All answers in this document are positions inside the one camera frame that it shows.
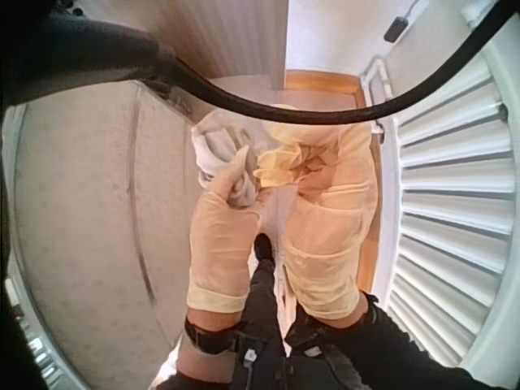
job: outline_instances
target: foot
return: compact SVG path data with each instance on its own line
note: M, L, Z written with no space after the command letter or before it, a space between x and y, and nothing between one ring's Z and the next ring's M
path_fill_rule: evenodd
M273 256L273 246L271 244L271 240L266 234L260 233L257 235L257 238L254 239L254 254L256 255L259 262L262 260L275 262L275 257Z

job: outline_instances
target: white radiator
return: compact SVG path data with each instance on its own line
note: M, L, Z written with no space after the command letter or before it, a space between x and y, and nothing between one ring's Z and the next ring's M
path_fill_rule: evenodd
M516 16L483 55L385 126L383 164L396 161L383 167L383 200L395 201L383 202L374 288L435 360L504 386L520 371L519 31ZM367 72L372 98L384 73Z

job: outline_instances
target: hand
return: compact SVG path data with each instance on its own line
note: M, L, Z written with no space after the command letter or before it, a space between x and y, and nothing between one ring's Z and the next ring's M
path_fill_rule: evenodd
M348 323L343 320L359 308L351 270L377 202L370 140L365 124L342 134L320 157L320 168L301 176L288 218L289 283L305 311L324 322Z
M228 205L233 186L243 176L247 151L247 147L239 150L214 178L193 215L187 299L192 310L235 314L244 309L249 293L248 258L268 198L268 192L263 191L251 207L234 209Z

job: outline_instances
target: wrist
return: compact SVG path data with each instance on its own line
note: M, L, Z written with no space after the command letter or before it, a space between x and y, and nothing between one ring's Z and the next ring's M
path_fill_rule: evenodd
M220 332L236 326L241 320L242 312L215 313L213 311L188 308L188 321L208 332Z
M368 300L364 293L359 294L359 300L357 301L356 307L346 317L338 318L338 319L325 319L325 318L316 318L319 322L328 325L329 327L334 327L335 329L345 329L347 327L352 327L356 323L358 323L363 316L368 312Z

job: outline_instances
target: wooden baseboard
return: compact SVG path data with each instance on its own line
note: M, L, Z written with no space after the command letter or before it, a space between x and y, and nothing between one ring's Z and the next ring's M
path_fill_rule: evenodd
M285 89L344 93L354 97L357 108L366 106L361 81L356 76L325 71L290 70L286 72ZM360 248L359 267L357 269L357 286L367 292L371 291L374 282L375 267L377 265L379 251L379 226L381 220L381 159L379 140L376 135L372 136L370 151L374 159L379 189L378 205L368 235L362 242Z

